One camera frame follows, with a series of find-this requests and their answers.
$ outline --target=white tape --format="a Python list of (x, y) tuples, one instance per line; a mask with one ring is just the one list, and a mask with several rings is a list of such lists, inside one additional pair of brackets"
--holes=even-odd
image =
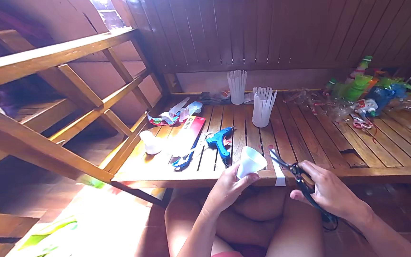
[(275, 181), (275, 186), (276, 187), (286, 186), (285, 174), (283, 174), (282, 169), (280, 169), (280, 165), (276, 163), (274, 160), (272, 160), (272, 163), (274, 165), (275, 176), (277, 177), (277, 180)]

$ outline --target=blue glue gun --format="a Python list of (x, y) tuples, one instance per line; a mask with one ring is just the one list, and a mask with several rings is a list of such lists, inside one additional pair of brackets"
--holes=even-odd
[(229, 167), (228, 162), (231, 159), (231, 153), (228, 152), (223, 144), (223, 139), (232, 134), (232, 130), (234, 126), (224, 128), (213, 135), (213, 137), (206, 138), (205, 141), (209, 145), (210, 148), (218, 149), (218, 153), (220, 154), (221, 160), (226, 167)]

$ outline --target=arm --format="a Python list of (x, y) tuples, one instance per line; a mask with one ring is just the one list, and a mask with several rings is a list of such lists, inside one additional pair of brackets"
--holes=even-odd
[[(334, 173), (310, 161), (299, 165), (315, 182), (313, 199), (326, 211), (348, 220), (361, 230), (379, 257), (411, 257), (411, 243), (380, 219)], [(300, 190), (293, 190), (290, 197), (309, 203)]]
[(210, 191), (201, 213), (177, 257), (210, 257), (216, 232), (216, 220), (233, 204), (242, 191), (259, 179), (257, 173), (238, 180), (239, 163), (227, 168)]

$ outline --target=wooden wall panel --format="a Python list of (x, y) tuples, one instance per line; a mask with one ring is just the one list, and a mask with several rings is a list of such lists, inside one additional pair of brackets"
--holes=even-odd
[(127, 3), (163, 73), (411, 66), (411, 0)]

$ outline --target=black scissors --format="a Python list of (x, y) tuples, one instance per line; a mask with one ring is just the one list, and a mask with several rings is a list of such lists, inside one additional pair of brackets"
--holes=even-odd
[(302, 174), (305, 174), (305, 176), (307, 176), (310, 180), (312, 180), (310, 175), (307, 172), (305, 172), (301, 167), (299, 167), (298, 163), (287, 164), (285, 161), (283, 161), (280, 158), (280, 156), (276, 154), (276, 151), (273, 145), (269, 146), (269, 152), (271, 153), (270, 157), (272, 158), (272, 160), (277, 162), (281, 167), (289, 170), (294, 175), (297, 186), (299, 187), (299, 189), (301, 190), (305, 198), (310, 202), (310, 204), (313, 207), (319, 209), (321, 213), (327, 217), (328, 221), (337, 223), (337, 217), (334, 214), (331, 214), (325, 211), (319, 204), (317, 204), (317, 202), (310, 195), (315, 192), (315, 185), (307, 183), (305, 181), (305, 178), (302, 177)]

